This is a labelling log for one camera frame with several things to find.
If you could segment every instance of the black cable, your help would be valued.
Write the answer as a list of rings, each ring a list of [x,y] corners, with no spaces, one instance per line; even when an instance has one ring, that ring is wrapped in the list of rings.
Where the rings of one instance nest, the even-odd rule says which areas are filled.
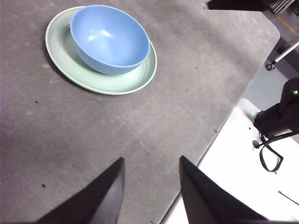
[[[277,153],[274,149],[272,149],[269,144],[272,143],[272,142],[275,142],[275,141],[278,141],[278,140],[281,140],[281,139],[285,139],[285,138],[288,138],[288,137],[291,137],[291,136],[294,136],[296,134],[299,134],[299,131],[297,132],[290,132],[290,133],[285,133],[285,134],[281,134],[281,135],[278,135],[278,136],[275,136],[273,137],[272,139],[270,140],[267,140],[265,139],[264,135],[261,133],[261,140],[262,140],[262,144],[258,145],[258,146],[255,146],[255,148],[259,148],[260,146],[263,145],[263,148],[261,149],[260,151],[260,161],[261,161],[261,164],[262,166],[264,167],[265,170],[267,170],[268,172],[276,172],[279,168],[280,168],[280,165],[282,163],[282,161],[284,160],[283,156],[281,156],[279,153]],[[265,163],[265,160],[263,158],[263,149],[264,148],[267,148],[269,149],[271,152],[273,152],[278,158],[279,158],[279,162],[278,164],[276,165],[276,167],[273,169],[273,170],[269,170],[266,163]]]
[[[278,141],[278,140],[281,140],[281,139],[285,139],[285,138],[288,138],[288,137],[292,137],[296,134],[299,134],[299,131],[296,131],[296,132],[289,132],[289,133],[285,133],[285,134],[280,134],[278,136],[275,136],[273,138],[271,138],[270,140],[267,140],[265,142],[262,142],[261,144],[255,146],[255,148],[259,148],[260,146],[262,145],[265,145],[265,144],[270,144],[272,142],[275,142],[275,141]]]

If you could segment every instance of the light green plate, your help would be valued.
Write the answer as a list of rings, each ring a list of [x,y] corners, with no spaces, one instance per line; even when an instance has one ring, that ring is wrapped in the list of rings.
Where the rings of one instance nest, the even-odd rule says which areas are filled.
[[[148,58],[136,69],[121,75],[105,75],[87,66],[77,55],[70,32],[72,16],[83,6],[69,8],[56,15],[46,31],[46,46],[54,64],[71,81],[93,92],[123,95],[145,87],[154,77],[157,56],[154,46]]]

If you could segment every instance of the gray felt surface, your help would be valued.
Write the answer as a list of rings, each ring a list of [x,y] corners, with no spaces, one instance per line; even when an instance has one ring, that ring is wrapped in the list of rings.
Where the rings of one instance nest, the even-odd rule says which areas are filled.
[[[118,223],[161,220],[180,189],[179,157],[199,161],[279,39],[259,12],[208,11],[204,2],[1,1],[3,222],[40,218],[120,156],[126,185]],[[49,21],[90,4],[122,9],[147,30],[158,67],[144,89],[96,94],[49,59]]]

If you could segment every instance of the bowl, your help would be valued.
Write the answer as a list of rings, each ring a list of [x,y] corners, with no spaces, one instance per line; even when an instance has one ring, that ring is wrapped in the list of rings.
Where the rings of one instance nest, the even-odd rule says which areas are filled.
[[[129,14],[110,6],[80,9],[71,20],[75,50],[91,68],[108,75],[127,73],[150,52],[144,28]]]

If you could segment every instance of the table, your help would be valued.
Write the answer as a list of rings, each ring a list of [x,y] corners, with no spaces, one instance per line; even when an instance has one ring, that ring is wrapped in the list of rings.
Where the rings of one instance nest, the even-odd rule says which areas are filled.
[[[261,148],[252,145],[253,140],[261,142],[251,116],[259,111],[249,100],[240,99],[197,167],[230,195],[267,219],[298,221],[299,206],[278,191],[299,202],[299,145],[292,138],[273,142],[271,147],[284,160],[276,173],[267,172],[259,159]],[[265,149],[263,155],[270,168],[276,166],[277,156]],[[188,224],[181,194],[161,224]]]
[[[118,223],[159,223],[179,192],[178,160],[197,163],[279,39],[260,12],[203,0],[1,1],[1,220],[34,221],[126,160]],[[124,96],[89,92],[51,62],[49,21],[105,4],[135,17],[157,72]]]

